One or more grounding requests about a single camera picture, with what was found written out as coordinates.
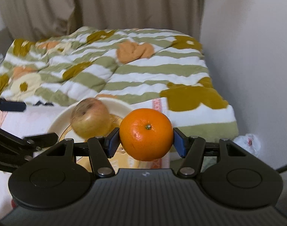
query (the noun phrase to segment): orange fruit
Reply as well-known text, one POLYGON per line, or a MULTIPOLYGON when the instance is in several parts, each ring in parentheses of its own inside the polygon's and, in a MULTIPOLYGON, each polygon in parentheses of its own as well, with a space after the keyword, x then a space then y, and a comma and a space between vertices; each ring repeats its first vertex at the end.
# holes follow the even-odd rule
POLYGON ((162 158, 174 140, 170 120, 153 109, 130 112, 120 124, 119 136, 125 151, 138 161, 162 158))

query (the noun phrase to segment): beige curtain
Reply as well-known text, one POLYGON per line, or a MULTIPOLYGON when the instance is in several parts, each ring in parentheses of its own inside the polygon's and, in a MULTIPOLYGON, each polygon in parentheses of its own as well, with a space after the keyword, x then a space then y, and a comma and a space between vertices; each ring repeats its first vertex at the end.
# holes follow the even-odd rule
POLYGON ((203 0, 0 0, 13 38, 39 40, 98 29, 173 29, 199 38, 203 0))

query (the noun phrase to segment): silver bolt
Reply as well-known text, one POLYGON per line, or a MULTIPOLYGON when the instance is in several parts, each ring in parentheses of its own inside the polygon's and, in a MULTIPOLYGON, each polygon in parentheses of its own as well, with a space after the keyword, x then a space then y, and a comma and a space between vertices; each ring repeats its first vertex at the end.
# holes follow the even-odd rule
POLYGON ((28 139, 28 140, 26 140, 29 144, 34 144, 35 142, 34 142, 34 140, 31 140, 31 139, 28 139))
POLYGON ((195 170, 191 167, 182 167, 180 169, 180 172, 183 174, 183 175, 193 175, 195 173, 195 170))
POLYGON ((24 157, 24 159, 27 160, 27 161, 31 161, 33 158, 30 155, 26 155, 24 157))
POLYGON ((97 173, 99 175, 109 175, 112 173, 112 169, 109 167, 101 167, 101 168, 97 169, 97 173))

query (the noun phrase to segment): red object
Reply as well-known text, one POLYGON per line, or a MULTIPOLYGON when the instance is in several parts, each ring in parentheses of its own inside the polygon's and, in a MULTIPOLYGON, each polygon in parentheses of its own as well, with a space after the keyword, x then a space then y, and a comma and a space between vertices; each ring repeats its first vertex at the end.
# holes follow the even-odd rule
POLYGON ((11 205, 12 205, 12 208, 13 208, 13 209, 14 209, 15 207, 17 207, 13 199, 11 200, 11 205))

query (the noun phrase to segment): bed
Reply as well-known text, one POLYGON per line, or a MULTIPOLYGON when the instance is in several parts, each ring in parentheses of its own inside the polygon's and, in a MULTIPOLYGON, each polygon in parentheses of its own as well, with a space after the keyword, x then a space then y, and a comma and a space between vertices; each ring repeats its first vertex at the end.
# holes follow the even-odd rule
POLYGON ((96 96, 129 104, 153 99, 159 109, 165 98, 165 114, 185 135, 208 142, 238 135, 202 45, 178 31, 85 26, 38 42, 16 39, 0 67, 0 97, 8 100, 69 106, 96 96))

